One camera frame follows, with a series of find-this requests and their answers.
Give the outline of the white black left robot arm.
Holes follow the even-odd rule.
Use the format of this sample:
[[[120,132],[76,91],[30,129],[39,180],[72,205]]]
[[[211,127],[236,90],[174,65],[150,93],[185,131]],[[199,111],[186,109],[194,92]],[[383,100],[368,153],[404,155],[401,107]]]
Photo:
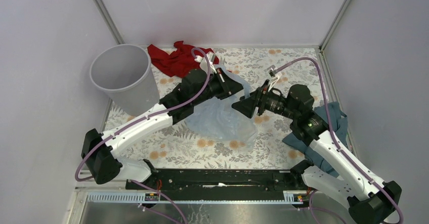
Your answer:
[[[194,112],[194,107],[212,98],[223,100],[244,89],[235,74],[217,68],[211,75],[202,69],[193,69],[167,95],[151,106],[148,111],[127,124],[112,130],[89,130],[84,137],[81,151],[82,162],[75,173],[79,182],[93,179],[103,185],[112,180],[135,180],[144,188],[156,185],[155,169],[149,161],[135,161],[121,156],[122,152],[144,137],[170,127]],[[80,178],[86,165],[91,176]]]

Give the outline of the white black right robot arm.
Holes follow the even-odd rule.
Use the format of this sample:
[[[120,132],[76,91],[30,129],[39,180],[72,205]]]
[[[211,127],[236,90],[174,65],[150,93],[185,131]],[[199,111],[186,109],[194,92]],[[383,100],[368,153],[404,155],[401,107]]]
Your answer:
[[[248,118],[268,110],[292,119],[289,127],[296,138],[323,157],[341,177],[337,179],[323,173],[314,163],[303,161],[290,176],[295,189],[308,186],[321,191],[347,208],[355,223],[384,223],[394,211],[402,223],[403,214],[398,210],[401,187],[395,181],[385,182],[360,162],[314,112],[313,103],[314,98],[305,85],[293,85],[287,96],[263,85],[249,97],[241,97],[232,108]]]

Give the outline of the light blue plastic trash bag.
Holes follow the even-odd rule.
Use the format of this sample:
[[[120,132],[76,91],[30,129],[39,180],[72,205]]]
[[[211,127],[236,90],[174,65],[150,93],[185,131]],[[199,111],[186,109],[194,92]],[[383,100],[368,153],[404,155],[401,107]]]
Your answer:
[[[194,107],[194,113],[187,117],[186,126],[204,137],[217,141],[243,142],[251,148],[256,142],[258,130],[252,118],[248,118],[232,108],[239,98],[249,97],[251,86],[239,75],[226,71],[226,75],[243,87],[235,95],[220,100],[213,97]]]

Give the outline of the grey plastic trash bin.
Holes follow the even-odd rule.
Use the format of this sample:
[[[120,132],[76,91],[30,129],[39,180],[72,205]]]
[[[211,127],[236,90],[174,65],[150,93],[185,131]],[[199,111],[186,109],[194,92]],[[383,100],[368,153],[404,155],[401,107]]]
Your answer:
[[[125,113],[139,116],[160,100],[149,54],[120,44],[98,55],[90,66],[92,83]]]

